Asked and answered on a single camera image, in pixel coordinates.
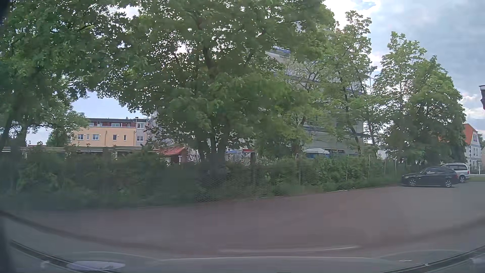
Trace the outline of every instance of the yellow building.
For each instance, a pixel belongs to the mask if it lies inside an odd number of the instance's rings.
[[[71,144],[89,147],[135,147],[146,144],[146,119],[89,119],[89,126],[74,132]]]

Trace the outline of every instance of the bush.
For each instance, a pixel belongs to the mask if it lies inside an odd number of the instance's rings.
[[[0,163],[8,163],[5,155]],[[394,183],[382,160],[369,156],[281,159],[245,166],[227,162],[217,177],[204,164],[168,165],[147,151],[116,159],[37,149],[16,168],[2,168],[0,205],[19,209],[78,209],[175,205],[289,196]]]

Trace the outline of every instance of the lamp post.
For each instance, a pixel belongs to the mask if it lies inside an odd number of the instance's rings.
[[[482,102],[483,108],[485,110],[485,85],[480,85],[480,92],[482,93],[482,99],[480,100]]]

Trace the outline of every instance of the road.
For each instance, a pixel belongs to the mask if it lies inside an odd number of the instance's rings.
[[[116,252],[154,258],[389,256],[485,245],[485,182],[454,188],[388,187],[179,207],[23,212],[68,235],[6,221],[10,238],[55,255]],[[15,253],[18,262],[25,257]]]

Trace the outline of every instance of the sky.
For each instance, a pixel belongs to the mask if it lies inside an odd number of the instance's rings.
[[[467,122],[477,131],[485,133],[485,110],[480,102],[479,85],[485,85],[485,10],[483,0],[325,0],[340,24],[345,24],[345,12],[356,10],[370,17],[372,54],[374,65],[379,65],[386,54],[391,31],[406,34],[428,50],[429,56],[437,55],[438,62],[449,72],[455,87],[463,95]],[[131,16],[136,11],[126,10]],[[140,113],[130,113],[114,99],[99,99],[91,94],[88,99],[74,103],[76,111],[90,118],[133,118]],[[32,144],[45,142],[45,130],[28,135]]]

